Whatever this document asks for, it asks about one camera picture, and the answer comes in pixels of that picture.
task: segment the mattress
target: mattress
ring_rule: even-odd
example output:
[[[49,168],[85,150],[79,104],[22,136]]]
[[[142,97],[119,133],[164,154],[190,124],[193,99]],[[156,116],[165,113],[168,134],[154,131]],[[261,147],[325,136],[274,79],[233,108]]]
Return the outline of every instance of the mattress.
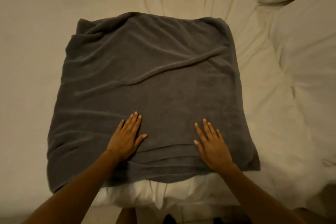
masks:
[[[181,19],[222,18],[236,44],[243,103],[260,172],[246,172],[288,207],[303,206],[326,183],[314,144],[279,68],[256,0],[0,0],[2,62],[0,216],[29,213],[51,196],[46,179],[47,133],[60,85],[65,46],[79,18],[134,11]],[[207,202],[236,199],[216,174],[172,184],[139,181],[101,189],[94,205]]]

